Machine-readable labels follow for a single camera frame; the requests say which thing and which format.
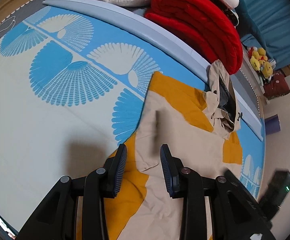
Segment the screw head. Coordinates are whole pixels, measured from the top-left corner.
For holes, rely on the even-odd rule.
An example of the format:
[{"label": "screw head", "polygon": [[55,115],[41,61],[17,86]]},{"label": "screw head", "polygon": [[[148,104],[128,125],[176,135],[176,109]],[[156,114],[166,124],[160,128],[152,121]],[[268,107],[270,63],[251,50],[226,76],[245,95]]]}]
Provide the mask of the screw head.
[{"label": "screw head", "polygon": [[63,177],[60,178],[60,182],[62,182],[62,183],[66,183],[68,181],[69,181],[69,177],[68,176],[63,176]]},{"label": "screw head", "polygon": [[181,172],[184,173],[184,174],[189,174],[190,173],[190,168],[187,168],[187,167],[181,168]]},{"label": "screw head", "polygon": [[219,176],[219,177],[217,178],[217,180],[218,180],[218,182],[220,182],[220,183],[225,183],[225,182],[226,182],[226,178],[223,177],[223,176]]},{"label": "screw head", "polygon": [[98,168],[97,170],[96,170],[96,173],[97,174],[104,174],[106,172],[106,169],[104,169],[104,168]]}]

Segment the blue curtain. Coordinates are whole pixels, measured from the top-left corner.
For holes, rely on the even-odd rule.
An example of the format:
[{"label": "blue curtain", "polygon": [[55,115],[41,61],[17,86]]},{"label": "blue curtain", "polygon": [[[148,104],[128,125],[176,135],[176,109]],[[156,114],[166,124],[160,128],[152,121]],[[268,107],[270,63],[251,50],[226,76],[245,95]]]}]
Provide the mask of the blue curtain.
[{"label": "blue curtain", "polygon": [[[267,51],[276,60],[276,68],[290,64],[290,1],[244,0],[249,15],[266,41]],[[260,47],[252,35],[241,39],[248,47]]]}]

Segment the bed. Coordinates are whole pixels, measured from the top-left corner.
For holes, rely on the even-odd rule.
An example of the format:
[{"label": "bed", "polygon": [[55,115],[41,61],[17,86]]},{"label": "bed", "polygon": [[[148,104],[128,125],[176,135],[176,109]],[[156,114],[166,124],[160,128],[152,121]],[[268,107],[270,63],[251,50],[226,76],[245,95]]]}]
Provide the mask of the bed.
[{"label": "bed", "polygon": [[[132,134],[153,71],[207,83],[209,64],[141,16],[94,0],[42,1],[0,24],[0,215],[16,230],[59,177],[88,174]],[[264,122],[243,73],[232,80],[240,180],[257,198]]]}]

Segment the blue patterned bedsheet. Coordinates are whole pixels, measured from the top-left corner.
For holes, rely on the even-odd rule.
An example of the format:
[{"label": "blue patterned bedsheet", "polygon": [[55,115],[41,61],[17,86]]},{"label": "blue patterned bedsheet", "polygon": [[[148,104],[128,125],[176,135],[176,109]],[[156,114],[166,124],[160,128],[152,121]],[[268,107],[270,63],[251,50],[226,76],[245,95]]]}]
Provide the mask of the blue patterned bedsheet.
[{"label": "blue patterned bedsheet", "polygon": [[[154,71],[205,89],[201,79],[148,42],[76,12],[50,6],[41,9],[2,38],[0,54],[13,57],[35,46],[42,48],[28,69],[29,84],[32,95],[48,104],[82,107],[106,98],[118,84],[124,85],[112,103],[112,136],[117,144],[136,129]],[[240,180],[257,197],[264,142],[244,121],[237,134],[243,147]]]}]

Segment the red blanket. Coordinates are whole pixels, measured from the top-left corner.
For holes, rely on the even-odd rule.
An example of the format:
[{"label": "red blanket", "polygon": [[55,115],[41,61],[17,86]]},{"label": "red blanket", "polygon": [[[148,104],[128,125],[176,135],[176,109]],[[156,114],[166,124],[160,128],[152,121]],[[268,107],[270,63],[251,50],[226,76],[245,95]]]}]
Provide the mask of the red blanket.
[{"label": "red blanket", "polygon": [[221,60],[229,74],[241,67],[243,50],[238,33],[210,0],[152,0],[144,16],[179,37],[209,63]]}]

